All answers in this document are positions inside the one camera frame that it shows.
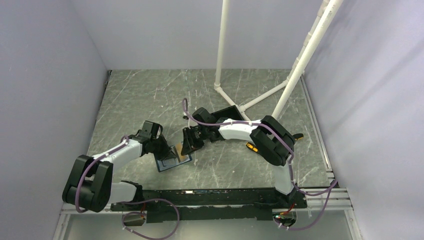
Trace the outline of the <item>blue card holder wallet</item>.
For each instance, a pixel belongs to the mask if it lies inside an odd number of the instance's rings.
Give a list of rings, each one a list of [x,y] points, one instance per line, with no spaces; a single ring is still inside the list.
[[[180,156],[180,163],[176,163],[174,160],[165,160],[165,159],[155,159],[156,167],[158,172],[163,172],[169,169],[172,169],[174,167],[183,165],[185,163],[191,162],[193,160],[192,156],[190,154],[188,155],[181,155]]]

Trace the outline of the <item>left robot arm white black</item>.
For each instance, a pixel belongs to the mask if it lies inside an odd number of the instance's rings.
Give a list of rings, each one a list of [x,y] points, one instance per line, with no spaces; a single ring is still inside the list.
[[[177,158],[162,131],[162,125],[146,120],[135,134],[124,135],[111,149],[93,156],[78,156],[63,189],[62,201],[74,205],[78,213],[99,213],[112,204],[139,209],[145,200],[142,185],[125,180],[114,183],[113,174],[147,154],[159,161]]]

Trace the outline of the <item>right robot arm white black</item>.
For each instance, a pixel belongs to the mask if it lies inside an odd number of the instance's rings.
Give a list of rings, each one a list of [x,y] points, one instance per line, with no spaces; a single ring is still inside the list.
[[[201,149],[206,140],[246,141],[248,147],[273,165],[276,203],[287,208],[295,201],[293,172],[290,168],[294,157],[295,137],[274,117],[266,115],[260,120],[247,121],[236,106],[215,112],[200,107],[187,117],[197,125],[183,129],[181,154],[189,155]]]

